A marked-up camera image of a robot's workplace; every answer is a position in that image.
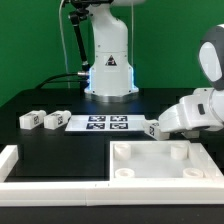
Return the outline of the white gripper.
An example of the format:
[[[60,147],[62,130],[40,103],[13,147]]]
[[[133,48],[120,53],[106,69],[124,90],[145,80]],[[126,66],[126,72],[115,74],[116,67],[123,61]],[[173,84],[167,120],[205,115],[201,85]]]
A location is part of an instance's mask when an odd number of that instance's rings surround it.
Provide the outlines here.
[[[162,132],[208,129],[213,126],[208,94],[182,97],[178,104],[164,111],[158,118]]]

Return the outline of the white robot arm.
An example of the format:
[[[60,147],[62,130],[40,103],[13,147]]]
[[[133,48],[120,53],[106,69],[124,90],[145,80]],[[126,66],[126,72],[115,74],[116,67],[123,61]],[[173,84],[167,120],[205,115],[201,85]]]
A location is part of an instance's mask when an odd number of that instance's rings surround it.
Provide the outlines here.
[[[87,10],[94,33],[95,61],[89,70],[85,94],[102,102],[120,102],[138,93],[128,62],[128,30],[112,16],[110,7],[144,0],[91,0]],[[180,132],[224,128],[224,24],[212,27],[202,38],[198,60],[209,88],[198,88],[159,116],[160,130]]]

